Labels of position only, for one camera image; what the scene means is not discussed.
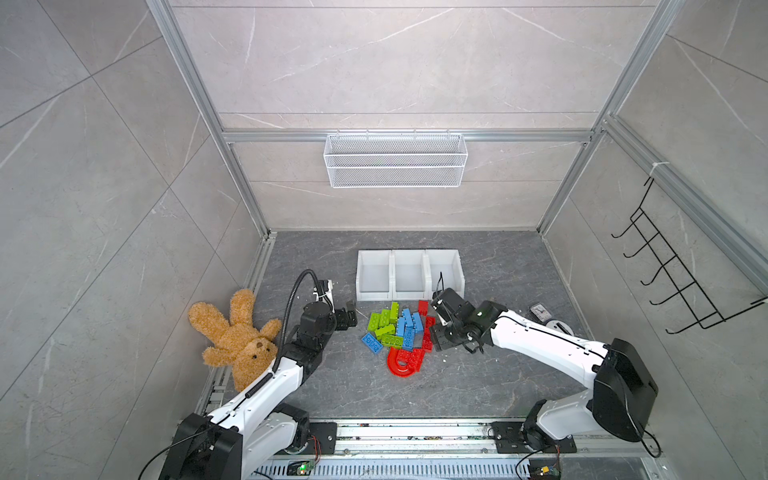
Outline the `long red lego brick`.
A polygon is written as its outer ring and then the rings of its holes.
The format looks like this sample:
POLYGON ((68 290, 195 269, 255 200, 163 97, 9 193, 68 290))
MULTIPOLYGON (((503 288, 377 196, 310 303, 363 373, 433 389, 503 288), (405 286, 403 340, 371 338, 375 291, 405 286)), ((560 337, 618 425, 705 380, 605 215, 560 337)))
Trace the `long red lego brick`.
POLYGON ((433 341, 431 336, 431 327, 435 325, 435 318, 427 316, 424 321, 424 331, 422 336, 421 348, 425 351, 431 352, 433 350, 433 341))

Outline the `small red lego brick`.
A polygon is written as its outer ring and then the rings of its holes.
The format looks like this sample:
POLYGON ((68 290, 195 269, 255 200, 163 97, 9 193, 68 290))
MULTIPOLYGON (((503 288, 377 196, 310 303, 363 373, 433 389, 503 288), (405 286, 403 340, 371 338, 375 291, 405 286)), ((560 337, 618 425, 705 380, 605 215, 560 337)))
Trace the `small red lego brick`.
POLYGON ((428 315, 429 303, 426 300, 420 300, 418 302, 418 314, 422 317, 428 315))

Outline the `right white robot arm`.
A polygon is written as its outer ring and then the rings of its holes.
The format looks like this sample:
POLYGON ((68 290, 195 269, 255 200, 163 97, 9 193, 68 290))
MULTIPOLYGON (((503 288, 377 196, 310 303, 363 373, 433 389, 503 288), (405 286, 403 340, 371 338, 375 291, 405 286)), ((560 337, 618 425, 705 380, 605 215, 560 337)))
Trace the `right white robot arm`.
POLYGON ((537 360, 583 386, 579 393, 534 404, 520 429, 529 449, 545 451, 569 436, 597 430, 632 443, 648 438, 658 386, 631 343, 579 338, 493 301, 473 306, 452 288, 434 293, 430 305, 438 316, 431 329, 437 350, 462 346, 477 353, 498 347, 537 360))

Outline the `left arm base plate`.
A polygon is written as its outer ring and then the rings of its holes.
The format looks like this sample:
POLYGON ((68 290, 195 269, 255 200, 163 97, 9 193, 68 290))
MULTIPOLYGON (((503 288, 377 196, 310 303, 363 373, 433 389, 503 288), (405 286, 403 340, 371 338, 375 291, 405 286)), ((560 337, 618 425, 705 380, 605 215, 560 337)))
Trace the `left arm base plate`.
POLYGON ((336 422, 310 422, 300 425, 293 442, 279 451, 284 455, 332 455, 337 444, 336 422))

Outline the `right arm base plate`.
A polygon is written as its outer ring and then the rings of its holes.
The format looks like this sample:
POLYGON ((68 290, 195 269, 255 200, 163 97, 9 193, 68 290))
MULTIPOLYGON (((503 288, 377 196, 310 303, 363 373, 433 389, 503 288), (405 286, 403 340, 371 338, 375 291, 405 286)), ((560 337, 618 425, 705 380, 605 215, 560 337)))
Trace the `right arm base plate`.
POLYGON ((499 454, 524 454, 534 451, 566 454, 577 452, 572 437, 554 440, 536 426, 526 427, 521 421, 492 422, 489 436, 493 439, 499 454))

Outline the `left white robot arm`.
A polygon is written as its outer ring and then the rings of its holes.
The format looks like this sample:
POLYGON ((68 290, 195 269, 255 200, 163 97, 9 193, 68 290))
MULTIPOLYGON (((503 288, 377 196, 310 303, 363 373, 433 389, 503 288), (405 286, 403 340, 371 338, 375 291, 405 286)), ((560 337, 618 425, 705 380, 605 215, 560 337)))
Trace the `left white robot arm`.
POLYGON ((178 426, 170 446, 159 452, 162 479, 247 479, 280 451, 302 451, 311 441, 309 415, 286 404, 322 363, 333 333, 355 324, 353 307, 337 310, 333 284, 311 269, 315 299, 306 304, 292 331, 282 319, 257 328, 255 294, 237 291, 227 315, 210 303, 188 311, 191 326, 210 341, 206 365, 232 369, 237 394, 208 414, 192 413, 178 426))

